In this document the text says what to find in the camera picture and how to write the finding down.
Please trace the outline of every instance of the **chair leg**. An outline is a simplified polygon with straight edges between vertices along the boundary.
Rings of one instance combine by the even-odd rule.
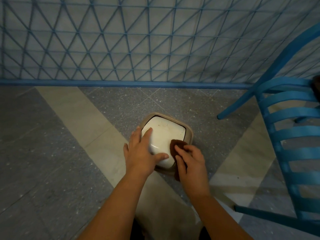
[[[306,120],[308,120],[308,117],[299,117],[299,118],[296,118],[294,120],[295,123],[299,124],[299,123],[303,123],[305,122]]]
[[[234,206],[234,210],[239,213],[247,214],[250,216],[258,217],[271,222],[279,223],[281,225],[295,228],[303,232],[307,232],[320,237],[319,225],[306,220],[299,220],[297,218],[276,214],[264,210],[251,209],[244,206]]]
[[[253,90],[248,90],[244,95],[242,95],[237,101],[235,101],[232,105],[226,108],[224,111],[218,114],[217,118],[219,120],[224,119],[226,116],[240,108],[246,101],[253,97]]]

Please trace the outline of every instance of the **blue metal mesh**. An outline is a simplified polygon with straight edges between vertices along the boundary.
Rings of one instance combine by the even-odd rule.
[[[2,0],[2,79],[254,83],[320,0]],[[319,40],[281,75],[320,67]]]

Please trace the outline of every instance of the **gray wall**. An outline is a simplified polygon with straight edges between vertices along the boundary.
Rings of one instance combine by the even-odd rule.
[[[320,0],[2,0],[0,10],[6,79],[254,82],[320,21]],[[316,74],[319,47],[281,74]]]

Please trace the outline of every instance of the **floor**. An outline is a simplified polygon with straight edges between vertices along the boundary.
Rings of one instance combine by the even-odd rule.
[[[248,138],[258,141],[263,134],[254,99],[227,119],[216,119],[217,114],[243,92],[173,88],[79,87],[50,90],[1,87],[2,239],[76,239],[123,174],[117,144],[121,142],[122,147],[131,131],[147,114],[155,111],[191,126],[194,130],[193,144],[202,150],[206,158],[210,185],[217,186],[225,177],[223,169],[235,162],[232,155],[243,150],[244,141]],[[105,151],[101,151],[105,144],[108,147],[107,157]],[[236,203],[242,200],[254,208],[293,215],[279,166],[272,153],[267,157],[267,163],[259,170],[263,173],[252,177],[255,187],[250,188],[250,194],[243,187],[242,192],[233,192],[236,196],[230,198]],[[230,185],[242,185],[230,180]],[[243,177],[243,180],[247,183],[248,177]],[[142,202],[156,194],[150,190],[154,185],[163,190],[163,195],[173,199],[168,200],[168,204],[178,204],[175,208],[181,209],[181,216],[186,214],[184,218],[194,221],[196,214],[188,198],[181,185],[171,177],[153,173],[141,195]],[[138,215],[148,217],[146,212],[151,204],[146,205],[139,202]],[[234,218],[254,239],[287,236],[290,239],[318,239],[250,216],[236,213]],[[151,235],[154,239],[161,239],[159,232]],[[182,233],[168,236],[165,239],[186,239]]]

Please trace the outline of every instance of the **blue chair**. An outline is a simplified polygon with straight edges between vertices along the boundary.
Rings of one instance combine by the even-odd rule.
[[[320,185],[320,172],[292,172],[289,165],[290,161],[320,159],[320,147],[303,147],[285,150],[281,145],[282,140],[306,136],[320,136],[320,127],[298,126],[277,131],[274,125],[274,123],[278,121],[290,118],[296,118],[296,123],[301,123],[308,118],[320,118],[320,106],[316,108],[293,107],[282,109],[271,114],[268,110],[269,106],[288,100],[318,102],[312,89],[310,89],[312,82],[310,79],[294,77],[274,78],[274,76],[295,53],[319,36],[320,23],[312,26],[296,37],[281,52],[259,80],[234,104],[220,113],[218,119],[223,119],[242,106],[251,97],[256,97],[297,218],[237,205],[234,207],[235,211],[276,222],[320,237],[320,220],[313,220],[309,214],[320,214],[320,199],[303,198],[298,189],[298,185]],[[265,97],[263,95],[264,93],[272,95]]]

